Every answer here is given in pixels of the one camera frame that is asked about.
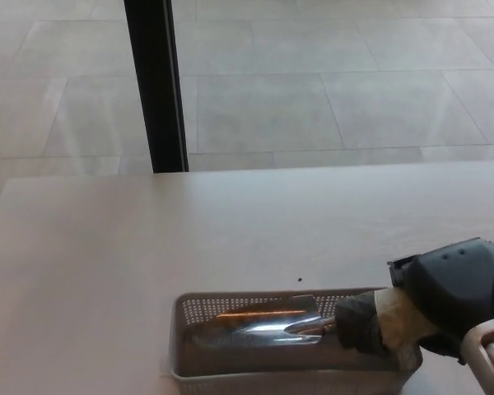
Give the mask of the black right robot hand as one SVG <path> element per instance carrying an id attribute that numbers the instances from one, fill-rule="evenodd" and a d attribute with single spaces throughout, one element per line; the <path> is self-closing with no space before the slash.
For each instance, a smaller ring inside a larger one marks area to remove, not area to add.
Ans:
<path id="1" fill-rule="evenodd" d="M 437 326 L 418 345 L 463 364 L 459 348 L 466 333 L 494 318 L 494 243 L 468 239 L 388 265 L 392 285 Z"/>

